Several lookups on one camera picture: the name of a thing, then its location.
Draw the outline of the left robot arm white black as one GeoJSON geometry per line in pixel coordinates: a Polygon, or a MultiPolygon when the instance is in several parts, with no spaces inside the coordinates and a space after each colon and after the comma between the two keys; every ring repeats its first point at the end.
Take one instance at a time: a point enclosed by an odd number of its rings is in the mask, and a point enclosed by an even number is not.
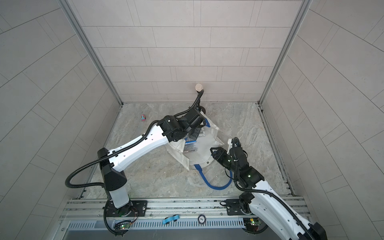
{"type": "Polygon", "coordinates": [[[113,201],[115,208],[131,206],[132,202],[125,187],[127,178],[124,169],[138,158],[160,146],[178,142],[188,137],[197,139],[200,129],[206,125],[206,118],[202,114],[204,108],[200,106],[204,90],[197,90],[197,93],[197,98],[187,110],[153,121],[143,135],[121,147],[110,151],[105,148],[101,149],[102,156],[99,159],[78,168],[66,178],[66,187],[77,189],[101,186],[105,189],[109,200],[113,201]],[[103,174],[102,183],[77,185],[71,183],[75,175],[96,164],[100,165],[103,174]]]}

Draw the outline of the white canvas Doraemon bag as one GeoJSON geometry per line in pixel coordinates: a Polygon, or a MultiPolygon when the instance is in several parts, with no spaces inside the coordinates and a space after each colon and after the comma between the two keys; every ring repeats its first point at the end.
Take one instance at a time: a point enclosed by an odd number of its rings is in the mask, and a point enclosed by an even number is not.
{"type": "Polygon", "coordinates": [[[222,187],[214,186],[209,183],[206,176],[203,173],[203,168],[209,166],[215,162],[211,156],[210,148],[222,147],[224,143],[218,138],[218,132],[220,128],[206,117],[206,126],[202,128],[199,137],[196,139],[198,150],[192,153],[183,153],[185,139],[178,142],[171,142],[166,145],[167,152],[176,159],[182,166],[190,170],[196,170],[206,185],[213,190],[224,190],[232,183],[233,174],[230,173],[229,182],[222,187]]]}

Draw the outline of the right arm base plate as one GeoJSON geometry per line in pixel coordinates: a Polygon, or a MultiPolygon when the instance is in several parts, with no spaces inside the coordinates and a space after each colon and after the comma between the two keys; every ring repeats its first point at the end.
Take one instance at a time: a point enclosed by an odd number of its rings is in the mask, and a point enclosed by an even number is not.
{"type": "Polygon", "coordinates": [[[246,208],[244,203],[239,199],[226,199],[220,202],[220,205],[225,207],[228,216],[250,216],[252,212],[246,208]]]}

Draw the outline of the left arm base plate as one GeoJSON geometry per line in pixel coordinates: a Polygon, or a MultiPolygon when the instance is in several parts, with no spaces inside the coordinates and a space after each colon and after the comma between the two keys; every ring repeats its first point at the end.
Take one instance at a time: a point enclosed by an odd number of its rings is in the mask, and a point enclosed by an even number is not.
{"type": "Polygon", "coordinates": [[[113,201],[110,200],[103,207],[106,212],[105,216],[108,218],[133,218],[133,217],[144,217],[147,209],[148,201],[131,201],[129,204],[116,208],[113,201]]]}

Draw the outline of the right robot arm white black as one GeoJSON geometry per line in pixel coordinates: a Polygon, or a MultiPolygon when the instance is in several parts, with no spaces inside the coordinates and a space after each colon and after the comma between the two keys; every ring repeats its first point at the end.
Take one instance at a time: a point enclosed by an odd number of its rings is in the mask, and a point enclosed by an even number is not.
{"type": "Polygon", "coordinates": [[[246,214],[260,218],[282,240],[326,240],[325,229],[310,223],[291,208],[270,186],[263,175],[248,162],[240,140],[230,140],[229,149],[210,148],[211,155],[225,169],[233,172],[233,182],[243,193],[239,204],[246,214]]]}

